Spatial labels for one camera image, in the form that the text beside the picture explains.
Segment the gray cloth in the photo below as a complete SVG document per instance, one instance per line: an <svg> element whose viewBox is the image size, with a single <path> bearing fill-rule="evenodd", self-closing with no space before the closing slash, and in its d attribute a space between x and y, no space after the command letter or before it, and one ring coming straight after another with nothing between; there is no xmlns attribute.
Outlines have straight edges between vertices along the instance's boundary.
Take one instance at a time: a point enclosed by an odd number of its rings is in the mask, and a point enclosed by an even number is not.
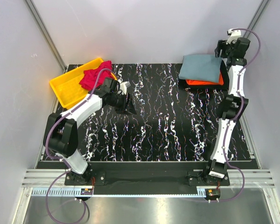
<svg viewBox="0 0 280 224"><path fill-rule="evenodd" d="M215 55L186 55L179 78L218 83L221 61Z"/></svg>

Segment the orange cloth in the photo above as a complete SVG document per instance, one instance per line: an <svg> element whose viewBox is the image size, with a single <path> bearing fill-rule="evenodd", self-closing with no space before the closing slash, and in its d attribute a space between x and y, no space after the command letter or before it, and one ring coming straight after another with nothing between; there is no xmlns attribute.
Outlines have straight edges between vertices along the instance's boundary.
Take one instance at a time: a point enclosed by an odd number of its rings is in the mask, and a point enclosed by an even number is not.
<svg viewBox="0 0 280 224"><path fill-rule="evenodd" d="M220 72L220 77L219 77L219 83L213 83L213 82L208 82L208 81L198 81L198 80L186 80L188 85L223 85L223 77Z"/></svg>

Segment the black marbled tabletop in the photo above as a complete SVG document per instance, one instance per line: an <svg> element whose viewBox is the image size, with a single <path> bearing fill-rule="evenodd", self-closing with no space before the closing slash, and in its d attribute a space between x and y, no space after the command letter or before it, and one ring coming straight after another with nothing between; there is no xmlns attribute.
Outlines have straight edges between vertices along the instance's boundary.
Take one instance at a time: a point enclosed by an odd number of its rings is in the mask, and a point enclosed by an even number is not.
<svg viewBox="0 0 280 224"><path fill-rule="evenodd" d="M69 70L78 65L70 65ZM204 161L218 129L216 110L222 90L178 86L181 64L114 64L120 80L130 81L137 115L116 114L105 106L78 130L78 149L87 161ZM56 112L65 111L60 104ZM249 161L238 122L228 158ZM43 160L50 160L46 155Z"/></svg>

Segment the yellow tray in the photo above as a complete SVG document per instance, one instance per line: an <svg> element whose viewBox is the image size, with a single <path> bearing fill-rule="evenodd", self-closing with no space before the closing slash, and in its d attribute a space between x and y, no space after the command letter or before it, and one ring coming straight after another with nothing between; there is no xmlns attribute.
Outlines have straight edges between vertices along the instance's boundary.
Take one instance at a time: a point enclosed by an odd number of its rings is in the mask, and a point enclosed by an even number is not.
<svg viewBox="0 0 280 224"><path fill-rule="evenodd" d="M79 84L84 77L83 72L89 69L97 69L102 62L103 60L101 58L96 58L91 62L50 80L50 86L62 107L70 109L87 95L88 90L83 89Z"/></svg>

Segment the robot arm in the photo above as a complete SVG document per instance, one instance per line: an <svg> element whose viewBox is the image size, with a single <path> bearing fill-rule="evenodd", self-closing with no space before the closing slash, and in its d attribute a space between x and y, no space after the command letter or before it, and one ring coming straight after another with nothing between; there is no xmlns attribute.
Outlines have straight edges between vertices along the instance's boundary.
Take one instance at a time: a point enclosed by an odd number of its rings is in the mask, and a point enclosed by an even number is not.
<svg viewBox="0 0 280 224"><path fill-rule="evenodd" d="M45 145L52 126L61 117L66 116L54 129L49 139L49 150L62 157L70 165L71 171L79 175L86 182L91 178L92 169L77 149L77 129L90 115L105 105L113 106L116 113L136 114L132 95L127 93L129 86L129 82L120 83L114 79L106 78L103 85L99 86L91 97L90 94L87 94L73 108L61 114L52 113L48 117L43 144Z"/></svg>
<svg viewBox="0 0 280 224"><path fill-rule="evenodd" d="M227 174L227 164L223 153L228 154L232 131L248 105L248 99L245 98L243 91L245 73L243 67L247 64L244 56L249 48L250 41L241 37L240 30L233 31L230 29L228 35L230 35L228 40L218 41L215 50L216 57L221 54L222 58L227 58L226 68L230 82L228 94L220 104L217 140L212 147L213 151L209 164L204 170L204 181L206 183L208 181L220 181Z"/></svg>

